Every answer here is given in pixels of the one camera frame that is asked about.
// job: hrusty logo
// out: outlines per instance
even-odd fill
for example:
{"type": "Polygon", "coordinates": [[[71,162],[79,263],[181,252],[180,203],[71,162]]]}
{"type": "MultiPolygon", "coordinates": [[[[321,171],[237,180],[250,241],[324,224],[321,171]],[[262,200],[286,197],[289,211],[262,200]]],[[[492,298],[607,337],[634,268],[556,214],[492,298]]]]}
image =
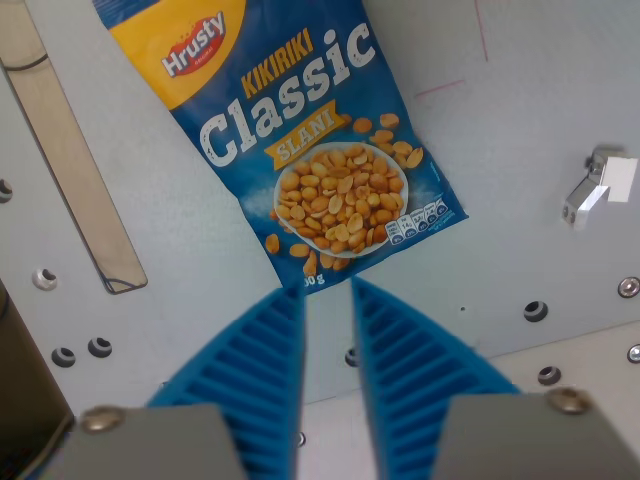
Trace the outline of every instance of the hrusty logo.
{"type": "Polygon", "coordinates": [[[224,15],[203,18],[195,23],[184,42],[175,44],[169,55],[162,59],[162,65],[171,78],[188,75],[203,67],[213,58],[224,39],[224,15]]]}

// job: screw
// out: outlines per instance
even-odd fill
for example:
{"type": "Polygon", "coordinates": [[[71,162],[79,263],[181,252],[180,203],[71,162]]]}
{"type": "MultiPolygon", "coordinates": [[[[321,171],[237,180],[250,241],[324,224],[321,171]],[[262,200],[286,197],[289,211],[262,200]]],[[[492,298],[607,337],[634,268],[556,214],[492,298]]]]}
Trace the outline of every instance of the screw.
{"type": "Polygon", "coordinates": [[[546,397],[553,408],[567,415],[580,415],[588,411],[592,405],[586,392],[573,388],[555,388],[549,391],[546,397]]]}
{"type": "Polygon", "coordinates": [[[80,425],[86,433],[104,433],[124,422],[125,410],[120,407],[103,405],[84,412],[80,425]]]}
{"type": "Polygon", "coordinates": [[[634,345],[627,352],[627,360],[631,363],[640,363],[640,345],[634,345]]]}
{"type": "Polygon", "coordinates": [[[640,292],[640,279],[638,277],[627,277],[618,285],[618,295],[622,298],[633,298],[640,292]]]}

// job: white bowl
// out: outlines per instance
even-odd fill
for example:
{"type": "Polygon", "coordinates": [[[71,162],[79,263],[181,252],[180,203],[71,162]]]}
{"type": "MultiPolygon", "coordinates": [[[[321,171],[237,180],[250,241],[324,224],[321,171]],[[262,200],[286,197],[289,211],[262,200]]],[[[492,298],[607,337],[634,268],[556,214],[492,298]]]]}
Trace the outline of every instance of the white bowl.
{"type": "MultiPolygon", "coordinates": [[[[278,205],[280,205],[280,182],[282,181],[282,176],[285,173],[289,173],[290,171],[292,171],[295,167],[295,164],[297,162],[301,162],[304,160],[309,161],[311,158],[313,158],[313,156],[318,153],[318,152],[330,152],[331,150],[345,150],[346,148],[354,145],[355,143],[359,143],[359,142],[332,142],[332,143],[322,143],[320,145],[317,145],[315,147],[313,147],[311,150],[309,150],[307,153],[305,153],[302,157],[300,157],[299,159],[297,159],[295,162],[287,165],[285,168],[282,169],[282,172],[280,173],[280,176],[278,177],[278,181],[276,182],[276,188],[273,190],[273,208],[275,209],[278,205]]],[[[409,201],[409,182],[407,181],[407,177],[404,174],[404,172],[402,171],[402,169],[400,168],[400,166],[396,163],[396,161],[391,158],[389,155],[387,155],[386,153],[384,153],[382,150],[380,150],[377,147],[374,147],[373,145],[369,145],[366,143],[360,143],[360,145],[362,145],[365,148],[370,148],[373,150],[373,152],[375,153],[376,157],[382,157],[384,158],[387,163],[389,164],[389,166],[394,166],[397,168],[398,170],[398,177],[400,179],[402,179],[402,181],[404,182],[404,187],[402,188],[402,191],[400,192],[400,196],[402,197],[402,200],[404,200],[404,205],[402,206],[402,208],[400,209],[400,216],[404,215],[405,212],[407,211],[407,203],[409,201]]],[[[289,222],[287,220],[285,220],[284,218],[280,217],[280,215],[278,215],[278,218],[280,218],[280,220],[282,221],[283,224],[285,224],[287,226],[287,228],[289,228],[290,230],[293,231],[294,235],[298,235],[298,232],[296,231],[295,228],[293,228],[289,222]]],[[[374,243],[373,245],[371,245],[370,247],[365,248],[364,250],[362,250],[360,253],[353,253],[351,250],[345,250],[344,252],[341,253],[333,253],[331,251],[331,249],[326,249],[326,250],[322,250],[320,248],[318,248],[318,246],[313,243],[313,239],[311,238],[305,238],[302,237],[300,235],[298,235],[298,237],[300,237],[300,239],[305,242],[306,244],[308,244],[310,247],[314,248],[315,250],[317,250],[318,252],[321,253],[326,253],[327,255],[331,255],[332,257],[340,257],[340,258],[356,258],[356,257],[363,257],[365,255],[369,255],[372,252],[375,252],[377,249],[379,249],[382,245],[384,245],[385,243],[387,243],[387,241],[389,240],[389,238],[387,237],[387,239],[382,242],[382,243],[374,243]]]]}

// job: blue snack bag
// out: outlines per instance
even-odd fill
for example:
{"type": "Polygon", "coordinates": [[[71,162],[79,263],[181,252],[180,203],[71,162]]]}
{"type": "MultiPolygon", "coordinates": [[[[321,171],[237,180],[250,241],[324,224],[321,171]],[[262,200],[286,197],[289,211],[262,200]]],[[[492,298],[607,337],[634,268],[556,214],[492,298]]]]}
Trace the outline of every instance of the blue snack bag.
{"type": "Polygon", "coordinates": [[[93,3],[283,284],[316,292],[466,218],[360,1],[93,3]]]}

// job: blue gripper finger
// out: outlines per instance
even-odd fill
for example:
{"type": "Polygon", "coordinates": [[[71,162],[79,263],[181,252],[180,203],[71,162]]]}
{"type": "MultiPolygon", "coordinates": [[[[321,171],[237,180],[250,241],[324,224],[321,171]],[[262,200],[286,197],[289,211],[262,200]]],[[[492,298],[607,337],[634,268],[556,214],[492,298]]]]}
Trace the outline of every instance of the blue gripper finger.
{"type": "Polygon", "coordinates": [[[250,480],[293,479],[304,350],[302,291],[278,289],[217,335],[149,406],[215,403],[250,480]]]}
{"type": "Polygon", "coordinates": [[[422,313],[362,279],[352,282],[378,478],[428,479],[451,398],[518,389],[422,313]]]}

